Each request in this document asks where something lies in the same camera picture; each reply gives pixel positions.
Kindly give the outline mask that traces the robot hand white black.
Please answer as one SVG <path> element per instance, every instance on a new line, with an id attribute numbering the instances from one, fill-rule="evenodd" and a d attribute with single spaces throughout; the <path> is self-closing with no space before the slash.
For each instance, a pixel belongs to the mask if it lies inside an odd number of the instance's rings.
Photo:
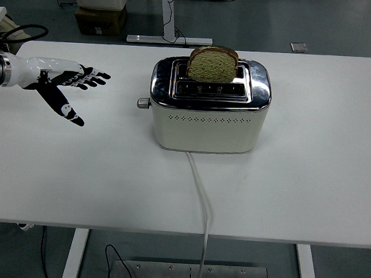
<path id="1" fill-rule="evenodd" d="M 87 90 L 89 87 L 103 86 L 111 78 L 107 73 L 75 61 L 46 57 L 23 59 L 11 53 L 5 53 L 3 57 L 7 69 L 4 77 L 0 78 L 2 86 L 17 85 L 22 89 L 36 90 L 54 112 L 77 126 L 84 126 L 84 121 L 59 87 Z"/>

